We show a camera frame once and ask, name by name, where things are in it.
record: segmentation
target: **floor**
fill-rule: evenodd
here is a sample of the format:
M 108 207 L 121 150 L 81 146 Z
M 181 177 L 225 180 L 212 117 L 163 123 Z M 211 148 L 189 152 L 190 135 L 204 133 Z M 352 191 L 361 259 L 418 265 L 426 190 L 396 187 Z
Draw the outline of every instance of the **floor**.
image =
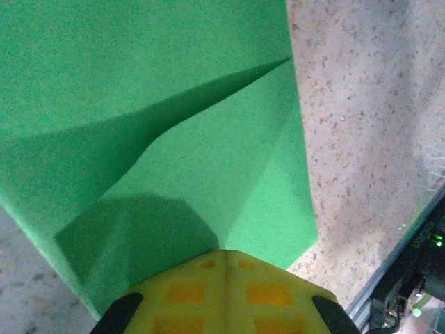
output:
M 343 307 L 444 183 L 441 1 L 288 0 L 319 240 L 289 269 Z M 94 320 L 0 212 L 0 334 Z

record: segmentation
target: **yellow robot part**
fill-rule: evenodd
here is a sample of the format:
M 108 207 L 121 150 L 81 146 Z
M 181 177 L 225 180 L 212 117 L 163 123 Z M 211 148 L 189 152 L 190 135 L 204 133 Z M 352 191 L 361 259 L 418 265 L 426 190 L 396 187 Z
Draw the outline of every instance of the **yellow robot part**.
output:
M 131 288 L 140 302 L 124 334 L 328 334 L 313 302 L 335 295 L 234 250 L 216 250 Z

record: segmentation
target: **green foam block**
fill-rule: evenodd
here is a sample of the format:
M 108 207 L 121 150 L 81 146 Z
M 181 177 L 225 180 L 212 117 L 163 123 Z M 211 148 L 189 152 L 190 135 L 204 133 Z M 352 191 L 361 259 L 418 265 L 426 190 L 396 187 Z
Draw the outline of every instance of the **green foam block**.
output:
M 0 202 L 96 317 L 216 248 L 316 239 L 284 2 L 2 8 Z
M 317 235 L 302 134 L 290 60 L 157 138 L 54 235 L 91 305 L 218 247 L 287 268 Z

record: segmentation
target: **cable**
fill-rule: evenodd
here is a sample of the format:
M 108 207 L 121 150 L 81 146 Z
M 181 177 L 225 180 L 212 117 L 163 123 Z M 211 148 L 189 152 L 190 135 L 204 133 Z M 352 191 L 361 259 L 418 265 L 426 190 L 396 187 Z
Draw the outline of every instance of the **cable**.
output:
M 396 333 L 401 327 L 401 312 L 402 312 L 402 303 L 399 300 L 397 303 L 397 319 L 396 323 L 392 327 L 386 328 L 375 328 L 369 330 L 366 334 L 393 334 Z

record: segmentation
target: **speckled floor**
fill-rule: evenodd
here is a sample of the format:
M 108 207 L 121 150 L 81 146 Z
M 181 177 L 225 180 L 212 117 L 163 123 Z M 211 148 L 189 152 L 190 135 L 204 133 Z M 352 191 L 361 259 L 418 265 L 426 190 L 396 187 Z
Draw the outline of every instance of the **speckled floor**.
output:
M 319 240 L 289 269 L 347 306 L 443 184 L 441 1 L 288 0 Z M 94 321 L 0 212 L 0 333 Z

